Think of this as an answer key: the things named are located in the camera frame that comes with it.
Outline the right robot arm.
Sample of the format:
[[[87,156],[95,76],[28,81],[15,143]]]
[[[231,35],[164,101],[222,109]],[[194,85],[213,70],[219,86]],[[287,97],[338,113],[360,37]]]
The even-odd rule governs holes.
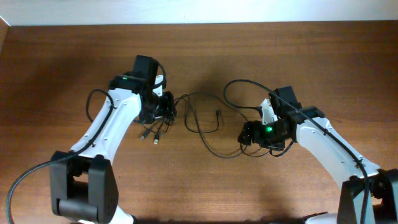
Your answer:
[[[259,121],[248,121],[238,142],[287,152],[286,140],[309,151],[341,190],[336,213],[307,216],[304,223],[397,223],[397,169],[384,170],[361,155],[316,107],[304,108],[291,86],[269,92],[256,108]]]

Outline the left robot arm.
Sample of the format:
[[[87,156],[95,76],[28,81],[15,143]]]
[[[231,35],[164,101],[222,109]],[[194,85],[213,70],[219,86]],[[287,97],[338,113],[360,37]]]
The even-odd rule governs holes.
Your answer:
[[[113,160],[133,122],[172,120],[173,95],[166,74],[154,58],[137,55],[133,69],[115,76],[106,99],[84,136],[69,152],[51,158],[50,195],[54,215],[80,223],[135,223],[119,205]]]

